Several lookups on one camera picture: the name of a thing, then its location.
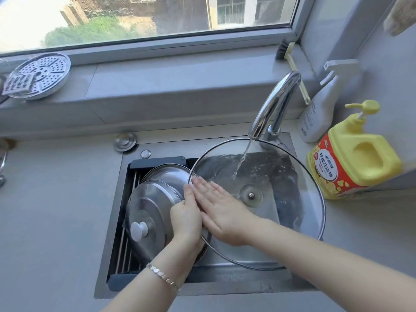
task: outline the glass lid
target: glass lid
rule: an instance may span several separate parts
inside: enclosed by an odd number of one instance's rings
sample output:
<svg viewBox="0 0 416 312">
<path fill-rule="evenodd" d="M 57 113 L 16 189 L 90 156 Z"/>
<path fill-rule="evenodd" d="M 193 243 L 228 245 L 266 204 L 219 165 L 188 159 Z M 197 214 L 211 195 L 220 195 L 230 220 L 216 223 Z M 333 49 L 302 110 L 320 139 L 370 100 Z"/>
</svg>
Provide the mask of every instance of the glass lid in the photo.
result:
<svg viewBox="0 0 416 312">
<path fill-rule="evenodd" d="M 222 142 L 196 161 L 193 173 L 222 186 L 253 214 L 322 238 L 325 202 L 321 191 L 304 165 L 276 145 L 248 138 Z M 233 247 L 206 236 L 202 235 L 205 243 L 232 263 L 254 270 L 284 268 L 251 246 Z"/>
</svg>

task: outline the cleaning brush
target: cleaning brush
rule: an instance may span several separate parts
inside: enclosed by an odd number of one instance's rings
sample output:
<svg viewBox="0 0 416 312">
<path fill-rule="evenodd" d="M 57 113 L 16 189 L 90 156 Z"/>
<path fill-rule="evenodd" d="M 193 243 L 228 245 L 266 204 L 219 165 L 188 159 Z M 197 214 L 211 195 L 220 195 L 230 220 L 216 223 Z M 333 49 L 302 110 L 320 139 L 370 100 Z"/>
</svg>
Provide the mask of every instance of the cleaning brush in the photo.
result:
<svg viewBox="0 0 416 312">
<path fill-rule="evenodd" d="M 292 68 L 293 71 L 298 71 L 296 64 L 294 64 L 294 60 L 292 58 L 292 50 L 293 50 L 294 42 L 289 43 L 287 40 L 282 40 L 278 47 L 278 51 L 276 53 L 276 60 L 284 60 L 286 59 Z M 303 99 L 305 100 L 306 105 L 309 104 L 311 101 L 311 98 L 309 97 L 308 91 L 306 90 L 306 87 L 303 83 L 303 81 L 300 82 L 300 91 L 302 93 Z"/>
</svg>

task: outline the bracelet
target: bracelet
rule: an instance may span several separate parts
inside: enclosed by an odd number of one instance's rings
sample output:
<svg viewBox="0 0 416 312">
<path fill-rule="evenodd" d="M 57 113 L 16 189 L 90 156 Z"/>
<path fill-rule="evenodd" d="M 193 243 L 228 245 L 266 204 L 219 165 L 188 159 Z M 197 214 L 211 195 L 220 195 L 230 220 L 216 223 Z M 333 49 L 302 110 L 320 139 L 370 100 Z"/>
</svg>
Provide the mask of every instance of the bracelet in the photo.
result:
<svg viewBox="0 0 416 312">
<path fill-rule="evenodd" d="M 179 291 L 178 285 L 170 279 L 168 276 L 166 276 L 163 272 L 161 272 L 159 269 L 157 269 L 155 266 L 153 266 L 151 263 L 148 263 L 146 265 L 146 268 L 150 269 L 152 272 L 154 272 L 156 275 L 158 275 L 160 278 L 162 278 L 164 281 L 166 281 L 168 284 L 170 284 L 176 291 Z"/>
</svg>

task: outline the countertop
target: countertop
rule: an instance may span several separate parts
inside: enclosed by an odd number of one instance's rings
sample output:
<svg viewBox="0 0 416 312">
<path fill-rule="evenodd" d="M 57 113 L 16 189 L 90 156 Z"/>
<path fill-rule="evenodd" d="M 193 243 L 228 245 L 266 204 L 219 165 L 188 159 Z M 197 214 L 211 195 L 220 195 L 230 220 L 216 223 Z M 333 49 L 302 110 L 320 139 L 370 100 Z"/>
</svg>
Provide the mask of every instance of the countertop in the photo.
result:
<svg viewBox="0 0 416 312">
<path fill-rule="evenodd" d="M 244 135 L 250 124 L 138 133 L 140 143 Z M 296 120 L 286 120 L 297 156 Z M 0 309 L 99 311 L 93 298 L 121 154 L 114 135 L 20 142 L 0 189 Z M 327 202 L 324 240 L 416 277 L 413 191 Z M 170 311 L 343 311 L 323 293 L 179 297 Z"/>
</svg>

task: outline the green bush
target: green bush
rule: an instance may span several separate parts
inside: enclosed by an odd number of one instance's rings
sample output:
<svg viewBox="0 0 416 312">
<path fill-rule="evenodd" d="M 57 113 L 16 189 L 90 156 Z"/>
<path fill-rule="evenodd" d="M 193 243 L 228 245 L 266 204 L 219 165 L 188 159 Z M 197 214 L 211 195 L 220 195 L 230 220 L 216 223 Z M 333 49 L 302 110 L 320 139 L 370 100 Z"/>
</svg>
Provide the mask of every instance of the green bush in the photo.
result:
<svg viewBox="0 0 416 312">
<path fill-rule="evenodd" d="M 47 47 L 57 47 L 138 37 L 140 34 L 134 26 L 126 30 L 116 17 L 99 16 L 86 24 L 55 28 L 46 34 L 44 44 Z"/>
</svg>

